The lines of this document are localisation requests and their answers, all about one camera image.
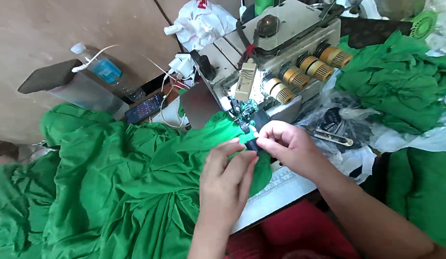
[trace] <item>green fan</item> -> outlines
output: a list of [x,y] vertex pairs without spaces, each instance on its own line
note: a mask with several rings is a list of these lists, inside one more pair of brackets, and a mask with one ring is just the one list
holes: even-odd
[[408,21],[413,23],[410,29],[410,37],[424,40],[433,32],[437,14],[434,11],[423,11]]

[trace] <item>blue bottle label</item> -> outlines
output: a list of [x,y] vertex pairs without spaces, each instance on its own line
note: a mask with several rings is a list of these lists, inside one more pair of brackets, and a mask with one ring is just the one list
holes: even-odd
[[114,83],[122,76],[122,71],[106,58],[99,60],[91,70],[107,83]]

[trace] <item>smartphone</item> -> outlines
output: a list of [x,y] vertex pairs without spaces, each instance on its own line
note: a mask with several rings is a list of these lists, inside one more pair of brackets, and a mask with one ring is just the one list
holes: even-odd
[[[142,123],[146,118],[159,112],[161,110],[161,103],[163,98],[164,96],[162,93],[157,93],[148,98],[146,101],[126,111],[125,116],[127,117],[127,123],[138,125]],[[162,105],[162,109],[164,109],[166,106],[167,103],[164,102],[164,104]]]

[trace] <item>fabric scrap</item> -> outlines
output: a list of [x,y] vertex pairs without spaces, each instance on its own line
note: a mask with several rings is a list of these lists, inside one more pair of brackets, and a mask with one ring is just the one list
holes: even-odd
[[386,204],[446,247],[446,152],[410,147],[391,154]]
[[420,40],[394,32],[384,44],[352,49],[347,37],[339,48],[354,58],[338,75],[336,89],[380,111],[374,120],[399,133],[420,135],[438,126],[446,112],[446,55],[429,57]]

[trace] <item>right hand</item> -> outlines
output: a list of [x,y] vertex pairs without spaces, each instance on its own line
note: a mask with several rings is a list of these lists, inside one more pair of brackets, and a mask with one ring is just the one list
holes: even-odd
[[261,128],[257,144],[290,170],[315,183],[321,174],[338,171],[304,129],[289,123],[268,122]]

